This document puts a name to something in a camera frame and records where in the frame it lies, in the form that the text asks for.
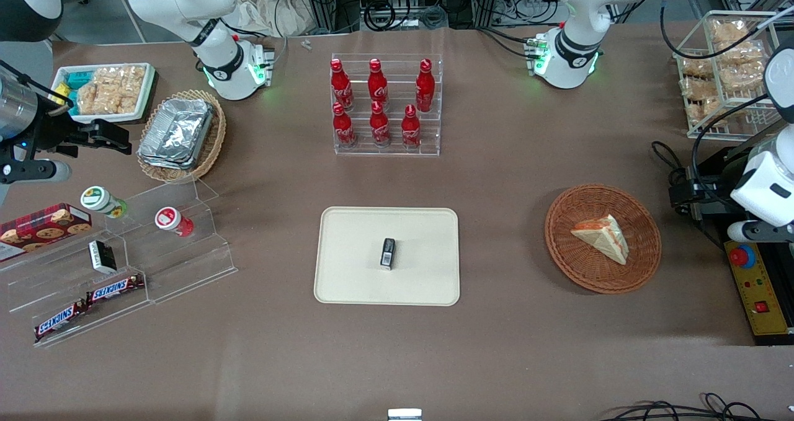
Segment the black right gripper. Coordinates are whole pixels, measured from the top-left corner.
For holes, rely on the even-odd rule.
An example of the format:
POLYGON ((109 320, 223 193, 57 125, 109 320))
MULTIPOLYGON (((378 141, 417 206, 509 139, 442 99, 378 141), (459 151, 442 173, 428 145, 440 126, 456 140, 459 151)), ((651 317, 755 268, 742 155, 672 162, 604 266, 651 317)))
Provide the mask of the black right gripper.
POLYGON ((83 125, 62 105, 26 105, 25 124, 25 160, 34 159, 40 151, 76 157, 78 147, 111 149, 127 156, 132 153, 127 129, 106 120, 83 125))

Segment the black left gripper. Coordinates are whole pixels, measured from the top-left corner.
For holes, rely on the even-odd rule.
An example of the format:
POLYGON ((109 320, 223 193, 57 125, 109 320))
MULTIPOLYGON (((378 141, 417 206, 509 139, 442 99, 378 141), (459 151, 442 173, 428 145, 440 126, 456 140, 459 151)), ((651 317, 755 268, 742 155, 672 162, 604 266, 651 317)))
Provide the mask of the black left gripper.
POLYGON ((727 225, 745 219, 745 210, 731 198, 730 185, 701 185, 700 225, 727 225))

